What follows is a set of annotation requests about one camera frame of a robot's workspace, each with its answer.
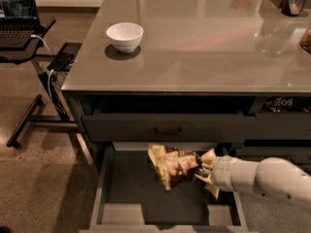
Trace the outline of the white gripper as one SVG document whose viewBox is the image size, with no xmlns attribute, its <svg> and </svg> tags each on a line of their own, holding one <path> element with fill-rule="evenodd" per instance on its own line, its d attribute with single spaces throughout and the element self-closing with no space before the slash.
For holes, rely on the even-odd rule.
<svg viewBox="0 0 311 233">
<path fill-rule="evenodd" d="M 219 192 L 231 192 L 234 190 L 231 171 L 233 165 L 237 161 L 235 157 L 225 155 L 217 160 L 214 149 L 210 149 L 200 156 L 202 165 L 209 169 L 212 169 L 212 175 L 209 174 L 207 177 L 203 177 L 199 174 L 195 176 L 204 182 L 204 188 L 207 189 L 215 198 L 219 197 Z"/>
</svg>

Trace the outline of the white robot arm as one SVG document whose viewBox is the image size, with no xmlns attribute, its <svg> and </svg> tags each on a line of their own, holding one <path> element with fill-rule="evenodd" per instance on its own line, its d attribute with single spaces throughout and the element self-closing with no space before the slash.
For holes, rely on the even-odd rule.
<svg viewBox="0 0 311 233">
<path fill-rule="evenodd" d="M 260 162 L 229 155 L 216 156 L 211 149 L 200 156 L 195 176 L 211 192 L 241 192 L 311 211 L 311 176 L 290 161 L 268 157 Z"/>
</svg>

